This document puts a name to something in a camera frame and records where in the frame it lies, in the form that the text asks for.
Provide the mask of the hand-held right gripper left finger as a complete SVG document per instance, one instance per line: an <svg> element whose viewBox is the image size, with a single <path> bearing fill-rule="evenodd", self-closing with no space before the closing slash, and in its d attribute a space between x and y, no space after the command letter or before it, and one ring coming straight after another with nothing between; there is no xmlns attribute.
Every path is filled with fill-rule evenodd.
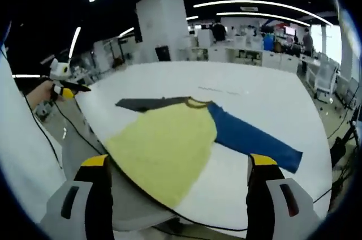
<svg viewBox="0 0 362 240"><path fill-rule="evenodd" d="M49 239L114 239L109 156L86 159L51 196L39 223Z"/></svg>

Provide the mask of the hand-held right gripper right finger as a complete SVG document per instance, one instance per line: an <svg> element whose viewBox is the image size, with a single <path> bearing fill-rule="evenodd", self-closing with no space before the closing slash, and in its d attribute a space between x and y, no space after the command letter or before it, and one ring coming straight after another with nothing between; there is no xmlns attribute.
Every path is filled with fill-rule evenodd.
<svg viewBox="0 0 362 240"><path fill-rule="evenodd" d="M249 157L246 205L246 239L308 239L321 223L311 196L263 155Z"/></svg>

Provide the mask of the person's left hand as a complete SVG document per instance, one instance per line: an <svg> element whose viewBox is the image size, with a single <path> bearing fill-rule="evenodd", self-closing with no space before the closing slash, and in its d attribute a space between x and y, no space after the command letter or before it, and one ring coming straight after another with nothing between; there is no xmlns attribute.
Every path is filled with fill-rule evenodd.
<svg viewBox="0 0 362 240"><path fill-rule="evenodd" d="M51 90L54 83L46 80L26 95L27 101L31 109L35 109L38 104L43 101L49 101L51 98Z"/></svg>

